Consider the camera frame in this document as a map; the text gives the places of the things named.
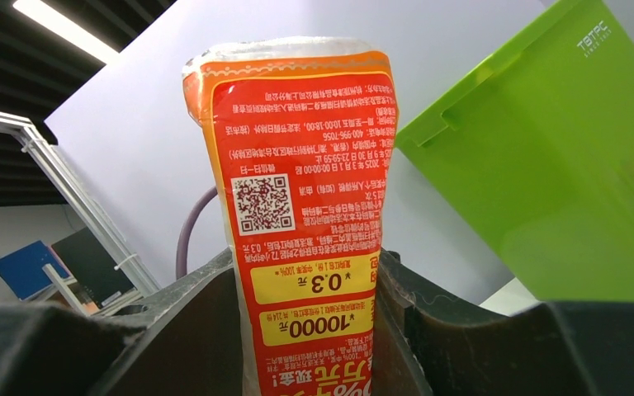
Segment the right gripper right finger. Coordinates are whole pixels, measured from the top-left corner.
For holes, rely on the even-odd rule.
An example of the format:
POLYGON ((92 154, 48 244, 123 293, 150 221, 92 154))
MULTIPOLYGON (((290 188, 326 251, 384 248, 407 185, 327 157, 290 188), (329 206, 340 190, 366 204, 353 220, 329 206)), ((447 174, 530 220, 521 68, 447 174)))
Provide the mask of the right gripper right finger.
POLYGON ((551 301, 511 316, 383 251, 376 395, 634 395, 634 303, 551 301))

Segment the ceiling light strip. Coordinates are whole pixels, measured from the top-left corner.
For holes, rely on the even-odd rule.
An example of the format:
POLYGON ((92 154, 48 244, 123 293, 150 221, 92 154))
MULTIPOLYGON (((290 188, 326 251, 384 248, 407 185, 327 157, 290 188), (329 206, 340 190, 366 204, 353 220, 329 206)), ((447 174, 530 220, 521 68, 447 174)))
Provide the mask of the ceiling light strip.
POLYGON ((114 62, 119 55, 118 51, 43 1, 17 0, 12 7, 103 64, 114 62))

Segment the crushed orange tea bottle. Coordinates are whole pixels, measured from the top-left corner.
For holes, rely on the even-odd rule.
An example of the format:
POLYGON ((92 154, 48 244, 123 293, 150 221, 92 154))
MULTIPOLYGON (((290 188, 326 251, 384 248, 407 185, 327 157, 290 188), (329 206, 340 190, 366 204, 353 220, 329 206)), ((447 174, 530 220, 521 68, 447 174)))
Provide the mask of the crushed orange tea bottle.
POLYGON ((399 110, 357 39, 215 45, 182 69, 238 294, 245 395, 369 395, 399 110))

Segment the aluminium frame post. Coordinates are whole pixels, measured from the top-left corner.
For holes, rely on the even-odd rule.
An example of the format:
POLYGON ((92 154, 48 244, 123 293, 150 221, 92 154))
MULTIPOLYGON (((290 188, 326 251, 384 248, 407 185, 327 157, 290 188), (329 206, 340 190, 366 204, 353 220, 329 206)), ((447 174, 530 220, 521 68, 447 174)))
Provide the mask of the aluminium frame post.
POLYGON ((113 258, 116 270, 123 271, 143 296, 150 296, 160 290, 159 283, 106 211, 88 194, 75 172, 31 120, 0 111, 0 133, 11 135, 21 145, 21 151, 32 157, 113 258))

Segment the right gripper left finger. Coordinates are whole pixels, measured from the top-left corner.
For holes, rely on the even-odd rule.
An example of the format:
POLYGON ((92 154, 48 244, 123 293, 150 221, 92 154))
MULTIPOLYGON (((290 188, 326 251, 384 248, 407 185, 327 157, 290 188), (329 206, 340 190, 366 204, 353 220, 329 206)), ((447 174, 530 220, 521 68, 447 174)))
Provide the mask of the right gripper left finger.
POLYGON ((111 316, 0 304, 0 395, 239 395, 242 369, 229 251, 111 316))

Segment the green plastic bin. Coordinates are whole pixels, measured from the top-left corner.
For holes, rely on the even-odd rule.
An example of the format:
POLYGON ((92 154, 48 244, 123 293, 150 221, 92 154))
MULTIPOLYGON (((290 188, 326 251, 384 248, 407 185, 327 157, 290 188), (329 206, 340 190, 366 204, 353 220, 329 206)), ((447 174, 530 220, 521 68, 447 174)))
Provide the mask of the green plastic bin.
POLYGON ((559 1, 395 138, 539 300, 634 302, 634 42, 559 1))

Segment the blue board in background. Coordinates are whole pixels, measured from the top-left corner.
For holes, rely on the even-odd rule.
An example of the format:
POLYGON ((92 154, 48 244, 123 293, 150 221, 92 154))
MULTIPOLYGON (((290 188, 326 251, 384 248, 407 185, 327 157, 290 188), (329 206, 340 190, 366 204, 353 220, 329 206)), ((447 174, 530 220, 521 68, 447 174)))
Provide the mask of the blue board in background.
POLYGON ((60 277, 70 277, 56 253, 42 241, 33 242, 1 257, 0 277, 19 300, 26 300, 52 285, 43 271, 46 264, 50 264, 60 277))

